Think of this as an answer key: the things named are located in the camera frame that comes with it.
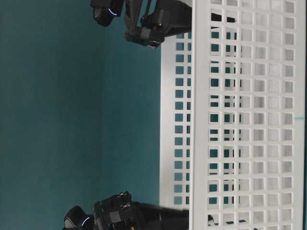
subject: white basket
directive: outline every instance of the white basket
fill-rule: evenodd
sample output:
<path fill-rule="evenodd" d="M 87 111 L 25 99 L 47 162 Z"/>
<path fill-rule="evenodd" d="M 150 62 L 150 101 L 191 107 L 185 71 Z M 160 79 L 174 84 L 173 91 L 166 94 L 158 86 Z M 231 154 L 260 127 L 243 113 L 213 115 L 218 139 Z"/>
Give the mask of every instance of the white basket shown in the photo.
<path fill-rule="evenodd" d="M 160 205 L 194 230 L 302 229 L 306 2 L 193 6 L 193 39 L 162 46 Z"/>

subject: teal wall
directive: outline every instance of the teal wall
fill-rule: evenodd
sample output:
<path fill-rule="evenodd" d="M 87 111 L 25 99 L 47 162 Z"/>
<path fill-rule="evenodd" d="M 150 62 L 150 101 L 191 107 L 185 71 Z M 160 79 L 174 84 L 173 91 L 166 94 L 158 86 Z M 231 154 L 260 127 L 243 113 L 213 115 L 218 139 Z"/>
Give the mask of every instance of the teal wall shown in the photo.
<path fill-rule="evenodd" d="M 159 50 L 88 1 L 0 1 L 0 229 L 56 230 L 123 190 L 158 202 Z"/>

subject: grid of square holes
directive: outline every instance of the grid of square holes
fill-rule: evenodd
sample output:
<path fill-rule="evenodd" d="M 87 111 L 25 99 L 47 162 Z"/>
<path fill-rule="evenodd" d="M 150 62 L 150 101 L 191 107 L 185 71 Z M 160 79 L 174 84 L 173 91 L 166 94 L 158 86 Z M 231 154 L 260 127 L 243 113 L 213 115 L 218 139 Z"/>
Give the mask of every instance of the grid of square holes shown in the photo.
<path fill-rule="evenodd" d="M 189 207 L 189 158 L 191 122 L 191 33 L 174 38 L 176 47 L 174 69 L 174 184 L 173 207 Z"/>
<path fill-rule="evenodd" d="M 208 226 L 294 230 L 296 1 L 209 1 Z"/>

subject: teal background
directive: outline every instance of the teal background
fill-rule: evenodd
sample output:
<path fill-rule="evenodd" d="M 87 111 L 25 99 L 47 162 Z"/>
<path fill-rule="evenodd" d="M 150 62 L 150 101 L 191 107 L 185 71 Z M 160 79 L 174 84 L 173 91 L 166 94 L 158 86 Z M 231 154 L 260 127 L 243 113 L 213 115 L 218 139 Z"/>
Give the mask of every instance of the teal background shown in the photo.
<path fill-rule="evenodd" d="M 0 1 L 0 229 L 56 230 L 129 190 L 158 203 L 160 50 L 89 1 Z"/>

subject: black mechanical part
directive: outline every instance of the black mechanical part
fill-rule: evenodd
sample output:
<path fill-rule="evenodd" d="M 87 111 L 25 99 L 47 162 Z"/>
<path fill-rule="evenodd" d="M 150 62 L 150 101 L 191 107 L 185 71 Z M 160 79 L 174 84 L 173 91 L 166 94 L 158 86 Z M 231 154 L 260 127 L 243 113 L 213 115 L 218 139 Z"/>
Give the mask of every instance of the black mechanical part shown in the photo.
<path fill-rule="evenodd" d="M 93 230 L 94 216 L 87 215 L 79 206 L 68 211 L 63 230 Z"/>
<path fill-rule="evenodd" d="M 91 0 L 94 18 L 102 26 L 110 25 L 114 17 L 120 16 L 123 1 L 126 3 L 127 41 L 156 49 L 165 37 L 191 32 L 192 8 L 179 0 L 157 0 L 154 12 L 149 14 L 152 0 L 147 1 L 145 15 L 138 26 L 143 0 Z M 222 16 L 212 13 L 213 21 L 221 21 Z M 236 20 L 227 17 L 228 23 Z"/>
<path fill-rule="evenodd" d="M 187 230 L 189 211 L 132 202 L 129 192 L 98 201 L 94 230 Z"/>

